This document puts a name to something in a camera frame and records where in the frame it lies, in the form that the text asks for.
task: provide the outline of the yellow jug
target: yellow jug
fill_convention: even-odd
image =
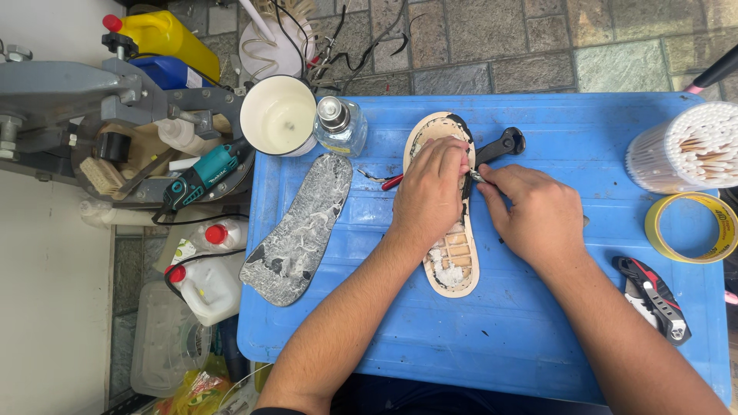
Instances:
[[[166,10],[124,18],[107,15],[103,18],[103,26],[132,38],[139,53],[174,56],[215,81],[221,79],[215,53]]]

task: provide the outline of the blue table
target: blue table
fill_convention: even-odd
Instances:
[[[367,115],[369,133],[362,156],[351,162],[354,169],[375,176],[402,172],[407,135],[433,112],[460,115],[477,148],[499,138],[506,127],[520,128],[528,144],[525,152],[502,157],[492,167],[516,162],[577,189],[584,214],[591,220],[584,229],[590,254],[621,290],[624,278],[610,266],[614,255],[633,256],[659,272],[692,330],[692,339],[679,351],[723,402],[730,402],[723,265],[670,261],[651,247],[643,223],[648,208],[661,196],[633,184],[623,162],[628,143],[638,133],[702,98],[659,92],[353,100]],[[296,158],[257,155],[247,252],[280,221],[312,161],[322,152],[325,149],[319,145]],[[379,183],[354,174],[323,262],[306,293],[291,306],[272,306],[253,288],[244,287],[238,346],[246,357],[276,361],[303,319],[379,242],[392,220],[393,197],[394,191],[384,192]],[[445,298],[430,287],[422,267],[416,269],[356,371],[604,404],[554,297],[525,262],[500,244],[476,189],[470,202],[481,264],[477,288],[464,298]],[[671,213],[664,221],[674,244],[689,246],[695,232],[712,232],[714,217],[703,208],[684,205]]]

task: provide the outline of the person's left hand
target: person's left hand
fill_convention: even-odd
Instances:
[[[458,181],[469,172],[469,144],[454,137],[428,140],[407,169],[395,195],[387,233],[428,250],[461,217]]]

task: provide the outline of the yellow tape roll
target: yellow tape roll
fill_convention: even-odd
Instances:
[[[704,205],[715,215],[717,225],[720,228],[720,235],[718,236],[715,245],[707,251],[707,253],[696,258],[686,257],[673,250],[666,244],[663,240],[663,236],[661,235],[661,226],[659,225],[661,223],[661,214],[673,201],[678,199],[694,200],[695,202]],[[738,217],[736,217],[736,214],[729,206],[717,197],[698,192],[677,193],[664,197],[663,199],[659,199],[648,210],[648,213],[646,214],[646,236],[648,236],[648,240],[651,242],[651,245],[653,245],[659,253],[669,259],[690,262],[692,264],[709,264],[711,262],[720,261],[736,249],[736,245],[738,244],[736,224],[738,224]]]

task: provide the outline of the rubber scrap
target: rubber scrap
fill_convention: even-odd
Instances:
[[[318,156],[277,227],[246,257],[239,278],[275,306],[308,289],[346,203],[353,169],[344,156]]]

